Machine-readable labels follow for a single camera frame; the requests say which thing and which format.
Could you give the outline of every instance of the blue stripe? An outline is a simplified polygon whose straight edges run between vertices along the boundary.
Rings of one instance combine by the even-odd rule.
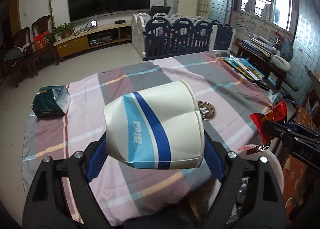
[[[134,168],[155,167],[155,153],[148,127],[133,100],[132,94],[122,96],[128,120],[128,161]]]
[[[127,77],[131,77],[131,76],[135,76],[135,75],[143,75],[143,74],[155,72],[155,71],[157,71],[157,70],[159,70],[159,69],[160,69],[160,66],[156,66],[155,68],[150,69],[150,70],[141,71],[141,72],[136,72],[136,73],[133,73],[133,74],[127,74]]]
[[[159,154],[158,169],[169,169],[171,163],[171,152],[167,135],[157,116],[147,102],[143,99],[143,97],[138,92],[134,92],[133,94],[135,95],[142,111],[144,112],[156,139]]]

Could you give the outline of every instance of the bag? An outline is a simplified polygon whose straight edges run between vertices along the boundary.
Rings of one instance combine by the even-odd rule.
[[[23,58],[23,56],[24,53],[19,48],[14,46],[11,50],[7,52],[6,56],[4,57],[4,61],[18,60]]]
[[[66,86],[42,87],[32,103],[32,110],[37,117],[64,115],[71,101]]]
[[[201,165],[204,129],[196,97],[186,82],[123,95],[105,106],[104,115],[109,156],[134,168]]]

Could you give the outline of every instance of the candy wrapper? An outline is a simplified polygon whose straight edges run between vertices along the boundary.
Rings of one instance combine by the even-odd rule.
[[[268,111],[266,114],[260,114],[260,113],[254,113],[249,116],[253,123],[256,125],[260,137],[262,139],[262,145],[259,145],[258,147],[255,147],[251,150],[247,151],[247,155],[264,151],[269,148],[271,140],[274,139],[270,134],[264,132],[262,130],[263,122],[266,120],[274,121],[279,124],[284,124],[287,117],[287,106],[284,101],[278,103],[276,106],[274,106],[270,111]]]

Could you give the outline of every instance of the tv stand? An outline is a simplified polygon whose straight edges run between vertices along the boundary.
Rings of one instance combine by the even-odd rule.
[[[92,37],[92,34],[96,34],[94,36],[99,36],[97,34],[104,33],[105,31],[110,31],[110,35],[112,36],[112,40],[106,39],[107,42],[100,42],[97,45],[90,46],[88,37]],[[88,32],[81,33],[79,35],[71,35],[63,40],[57,41],[54,46],[57,48],[58,54],[60,58],[64,58],[66,56],[70,56],[72,54],[86,51],[91,48],[96,48],[99,46],[118,43],[124,41],[130,41],[131,37],[131,23],[124,23],[124,24],[107,24],[107,25],[100,25],[96,29],[90,29]]]

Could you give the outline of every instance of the desk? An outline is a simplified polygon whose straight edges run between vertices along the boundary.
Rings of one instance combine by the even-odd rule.
[[[272,65],[268,57],[258,55],[254,50],[245,47],[242,43],[238,44],[239,49],[237,53],[238,58],[249,58],[248,61],[260,70],[266,77],[272,72],[278,79],[276,81],[276,89],[281,87],[282,82],[286,79],[287,74]]]

